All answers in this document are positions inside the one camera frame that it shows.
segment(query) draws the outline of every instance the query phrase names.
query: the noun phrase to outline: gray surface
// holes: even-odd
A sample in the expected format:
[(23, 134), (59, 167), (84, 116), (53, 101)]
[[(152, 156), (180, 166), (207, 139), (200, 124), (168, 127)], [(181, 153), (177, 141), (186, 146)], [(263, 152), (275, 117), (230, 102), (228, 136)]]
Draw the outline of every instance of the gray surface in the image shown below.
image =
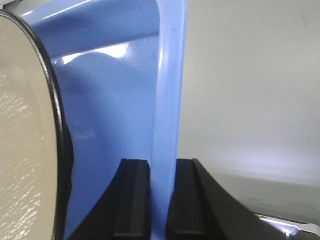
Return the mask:
[(16, 15), (21, 15), (47, 2), (50, 2), (50, 0), (16, 0), (5, 5), (4, 9)]
[(253, 211), (320, 225), (320, 2), (187, 3), (179, 157)]

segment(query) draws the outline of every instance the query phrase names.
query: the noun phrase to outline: blue plastic holder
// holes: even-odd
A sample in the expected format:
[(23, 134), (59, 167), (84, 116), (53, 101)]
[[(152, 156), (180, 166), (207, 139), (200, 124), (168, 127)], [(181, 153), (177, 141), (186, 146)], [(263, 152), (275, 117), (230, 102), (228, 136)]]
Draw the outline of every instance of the blue plastic holder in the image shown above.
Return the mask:
[(73, 140), (65, 238), (127, 158), (149, 161), (152, 239), (166, 239), (179, 131), (184, 0), (52, 0), (22, 18), (48, 51)]

